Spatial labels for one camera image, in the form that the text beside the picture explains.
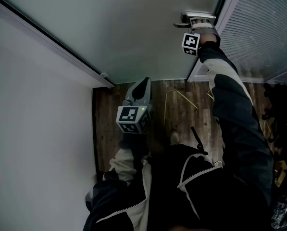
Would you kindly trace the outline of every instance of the person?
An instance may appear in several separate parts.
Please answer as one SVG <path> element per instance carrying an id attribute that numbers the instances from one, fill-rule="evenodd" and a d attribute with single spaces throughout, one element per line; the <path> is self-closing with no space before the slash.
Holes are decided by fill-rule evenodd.
<path id="1" fill-rule="evenodd" d="M 93 188 L 84 231 L 270 227 L 274 162 L 252 100 L 214 34 L 201 35 L 198 55 L 209 70 L 224 167 L 179 144 L 177 133 L 160 158 L 147 158 L 145 135 L 125 133 L 110 170 Z"/>

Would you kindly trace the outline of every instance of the jacket sleeve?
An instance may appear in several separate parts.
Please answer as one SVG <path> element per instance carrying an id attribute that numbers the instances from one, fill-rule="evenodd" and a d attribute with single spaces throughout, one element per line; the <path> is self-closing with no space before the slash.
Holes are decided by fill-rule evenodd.
<path id="1" fill-rule="evenodd" d="M 274 162 L 251 97 L 235 66 L 215 43 L 205 44 L 199 57 L 209 70 L 213 115 L 224 142 L 225 169 L 242 183 L 258 189 L 269 205 Z"/>
<path id="2" fill-rule="evenodd" d="M 132 196 L 127 192 L 134 181 L 141 182 L 143 158 L 149 153 L 146 146 L 146 135 L 124 134 L 122 148 L 115 158 L 110 160 L 111 168 L 103 175 L 102 181 L 93 187 L 90 215 L 84 231 L 93 230 L 97 220 L 130 205 Z"/>

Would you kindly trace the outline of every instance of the wooden floor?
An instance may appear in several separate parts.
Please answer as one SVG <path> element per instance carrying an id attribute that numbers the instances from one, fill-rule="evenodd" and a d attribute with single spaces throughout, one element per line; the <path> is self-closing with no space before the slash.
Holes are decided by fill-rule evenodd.
<path id="1" fill-rule="evenodd" d="M 110 89 L 95 89 L 95 150 L 100 172 L 110 168 L 109 160 L 119 150 L 122 132 L 115 123 L 118 106 L 122 104 L 128 88 L 132 84 L 121 84 Z M 186 82 L 184 80 L 168 80 L 152 82 L 152 121 L 148 128 L 148 145 L 153 155 L 164 151 L 166 134 L 171 129 L 180 133 L 181 143 L 195 147 L 197 142 L 190 127 L 194 126 L 204 149 L 214 161 L 222 159 L 221 131 L 212 116 L 213 100 L 207 95 L 208 82 Z M 260 125 L 265 136 L 270 131 L 265 121 L 261 120 L 264 109 L 270 107 L 269 100 L 264 97 L 262 84 L 246 83 L 254 107 L 260 118 Z M 168 94 L 166 125 L 163 127 L 164 102 L 166 93 L 172 89 L 179 90 L 199 109 L 195 108 L 175 91 Z"/>

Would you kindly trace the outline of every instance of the person's right arm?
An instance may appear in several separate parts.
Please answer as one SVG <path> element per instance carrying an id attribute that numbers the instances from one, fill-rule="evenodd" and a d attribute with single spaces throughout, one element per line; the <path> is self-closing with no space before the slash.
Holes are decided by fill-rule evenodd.
<path id="1" fill-rule="evenodd" d="M 199 57 L 209 70 L 213 115 L 222 130 L 225 167 L 236 179 L 259 190 L 269 205 L 274 162 L 251 97 L 217 44 L 201 40 L 204 36 Z"/>

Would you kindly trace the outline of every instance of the shoe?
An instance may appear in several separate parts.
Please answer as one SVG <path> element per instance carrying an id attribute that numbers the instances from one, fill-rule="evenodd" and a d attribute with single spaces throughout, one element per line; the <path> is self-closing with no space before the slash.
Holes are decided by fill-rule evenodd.
<path id="1" fill-rule="evenodd" d="M 170 134 L 170 145 L 180 144 L 180 136 L 176 130 L 173 130 Z"/>

